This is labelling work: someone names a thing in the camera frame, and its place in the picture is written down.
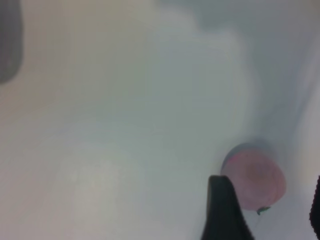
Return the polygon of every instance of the white surface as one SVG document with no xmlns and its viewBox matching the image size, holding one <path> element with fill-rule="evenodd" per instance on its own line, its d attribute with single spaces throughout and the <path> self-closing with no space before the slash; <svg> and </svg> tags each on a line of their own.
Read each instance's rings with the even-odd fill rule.
<svg viewBox="0 0 320 240">
<path fill-rule="evenodd" d="M 199 239 L 207 179 L 250 132 L 249 39 L 150 0 L 22 2 L 24 64 L 0 87 L 0 238 Z M 288 211 L 265 213 L 257 239 L 315 237 L 319 104 Z"/>
</svg>

